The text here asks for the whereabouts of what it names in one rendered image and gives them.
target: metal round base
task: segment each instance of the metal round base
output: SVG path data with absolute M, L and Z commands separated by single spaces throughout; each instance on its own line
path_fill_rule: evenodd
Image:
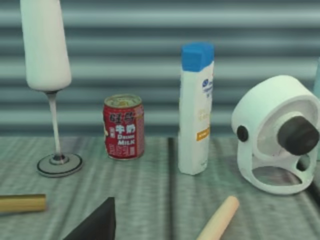
M 83 160 L 79 155 L 66 153 L 62 156 L 48 155 L 38 162 L 36 168 L 45 177 L 61 178 L 74 174 L 82 166 Z

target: wooden dowel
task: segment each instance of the wooden dowel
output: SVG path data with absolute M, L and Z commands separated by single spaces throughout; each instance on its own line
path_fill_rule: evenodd
M 196 240 L 219 240 L 239 207 L 239 201 L 229 196 L 210 218 Z
M 0 196 L 0 213 L 40 212 L 45 210 L 45 194 Z

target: striped background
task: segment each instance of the striped background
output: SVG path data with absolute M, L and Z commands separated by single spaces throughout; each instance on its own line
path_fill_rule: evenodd
M 311 88 L 320 56 L 317 0 L 61 0 L 73 74 L 58 94 L 62 135 L 102 135 L 103 100 L 142 97 L 148 135 L 178 130 L 180 47 L 215 44 L 212 134 L 252 86 L 279 74 Z M 28 88 L 18 0 L 0 1 L 0 135 L 51 135 L 44 94 Z

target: can top rim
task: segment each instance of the can top rim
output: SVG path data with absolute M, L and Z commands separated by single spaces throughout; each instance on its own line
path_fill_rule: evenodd
M 142 99 L 134 94 L 115 94 L 104 100 L 104 105 L 115 109 L 127 109 L 140 105 Z

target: can lid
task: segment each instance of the can lid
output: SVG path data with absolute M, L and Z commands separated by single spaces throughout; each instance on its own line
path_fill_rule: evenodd
M 182 46 L 182 69 L 188 72 L 200 72 L 214 60 L 214 46 L 205 42 L 194 42 Z
M 138 106 L 142 103 L 139 96 L 133 94 L 117 94 L 107 97 L 104 104 L 115 109 L 126 109 Z

